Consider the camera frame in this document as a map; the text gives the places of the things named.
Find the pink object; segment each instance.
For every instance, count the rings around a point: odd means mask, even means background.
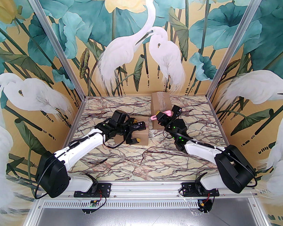
[[[171,116],[172,115],[172,111],[165,111],[165,112],[163,112],[163,113],[165,113],[167,116]],[[151,120],[153,121],[153,120],[156,120],[157,118],[156,118],[156,115],[153,115],[153,116],[151,116]]]

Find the marble floor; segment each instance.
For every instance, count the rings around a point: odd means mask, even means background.
[[[226,146],[204,96],[171,96],[171,102],[183,108],[180,118],[185,120],[190,136]],[[73,138],[82,137],[117,109],[130,116],[150,116],[150,104],[150,96],[89,98]],[[152,123],[149,124],[148,146],[121,145],[110,149],[100,145],[78,161],[70,172],[88,173],[98,180],[141,181],[194,180],[197,173],[216,170],[216,165],[204,159],[179,152],[173,139],[166,139],[161,130],[153,130]],[[114,146],[114,141],[110,140],[109,145]]]

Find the wall mural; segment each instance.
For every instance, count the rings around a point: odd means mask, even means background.
[[[0,225],[23,224],[40,156],[63,146],[81,103],[44,43],[27,0],[0,0]]]
[[[211,101],[229,142],[257,169],[271,224],[283,225],[283,0],[263,0],[252,23],[261,33],[244,41]]]
[[[205,94],[249,3],[39,1],[82,88],[91,96],[146,95],[162,90]],[[243,42],[258,37],[258,24],[251,24]],[[46,41],[38,43],[52,53]]]

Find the brown cardboard box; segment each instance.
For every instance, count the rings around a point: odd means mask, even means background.
[[[137,120],[137,122],[144,121],[146,124],[145,130],[137,130],[133,131],[132,138],[139,138],[141,141],[138,143],[138,145],[148,145],[148,139],[149,139],[149,117],[147,116],[130,116]],[[114,137],[115,144],[119,144],[124,140],[123,136],[116,135]]]
[[[151,115],[156,115],[158,111],[165,112],[168,110],[172,110],[172,104],[169,93],[167,92],[152,93]],[[153,129],[155,130],[164,129],[164,127],[158,124],[157,120],[153,120],[152,124],[153,124]]]

